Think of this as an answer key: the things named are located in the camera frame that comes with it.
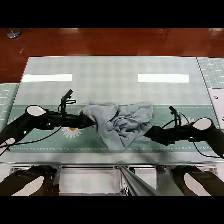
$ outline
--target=table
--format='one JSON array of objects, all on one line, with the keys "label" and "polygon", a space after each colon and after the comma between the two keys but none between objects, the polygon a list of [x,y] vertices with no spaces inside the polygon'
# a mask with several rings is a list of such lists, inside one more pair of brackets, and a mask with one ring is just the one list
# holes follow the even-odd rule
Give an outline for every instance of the table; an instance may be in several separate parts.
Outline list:
[{"label": "table", "polygon": [[[169,82],[138,82],[139,74],[157,75],[153,75],[154,78],[162,74],[169,77]],[[188,79],[177,83],[175,75],[180,78],[185,75]],[[68,112],[77,113],[89,103],[148,102],[154,105],[154,125],[163,125],[172,119],[170,105],[191,121],[207,116],[217,127],[219,125],[197,58],[146,56],[31,57],[9,122],[31,104],[56,110],[61,97],[69,89],[74,91],[77,104],[68,107]],[[67,132],[69,127],[49,141],[12,147],[0,157],[0,162],[169,165],[220,161],[202,157],[188,141],[165,147],[148,139],[137,139],[127,150],[111,152],[92,129],[82,130],[82,135],[74,139],[67,139]],[[48,134],[48,131],[34,130],[23,140],[39,139]],[[198,143],[198,148],[214,155],[204,142]]]}]

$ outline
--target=small metal object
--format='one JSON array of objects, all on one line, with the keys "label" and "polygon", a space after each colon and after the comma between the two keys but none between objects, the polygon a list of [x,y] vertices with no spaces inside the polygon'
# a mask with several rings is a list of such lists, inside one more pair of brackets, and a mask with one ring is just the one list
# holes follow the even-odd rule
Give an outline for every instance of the small metal object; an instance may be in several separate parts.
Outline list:
[{"label": "small metal object", "polygon": [[10,29],[9,28],[9,32],[7,33],[8,38],[10,39],[15,39],[17,37],[19,37],[21,34],[19,29]]}]

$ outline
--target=wooden floor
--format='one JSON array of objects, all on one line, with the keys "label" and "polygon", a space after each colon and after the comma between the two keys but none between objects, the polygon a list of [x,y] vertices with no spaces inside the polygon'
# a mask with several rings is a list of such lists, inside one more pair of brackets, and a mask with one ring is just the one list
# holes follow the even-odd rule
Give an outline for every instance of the wooden floor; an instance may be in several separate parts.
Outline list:
[{"label": "wooden floor", "polygon": [[0,83],[19,82],[30,56],[171,55],[224,57],[222,28],[0,28]]}]

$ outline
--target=gray cloth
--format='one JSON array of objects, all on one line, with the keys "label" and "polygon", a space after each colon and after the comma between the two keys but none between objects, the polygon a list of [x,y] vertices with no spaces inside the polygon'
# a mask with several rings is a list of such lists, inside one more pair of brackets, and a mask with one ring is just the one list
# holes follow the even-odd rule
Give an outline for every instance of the gray cloth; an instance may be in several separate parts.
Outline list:
[{"label": "gray cloth", "polygon": [[97,124],[97,133],[108,149],[120,150],[150,129],[153,106],[144,103],[88,105],[83,113]]}]

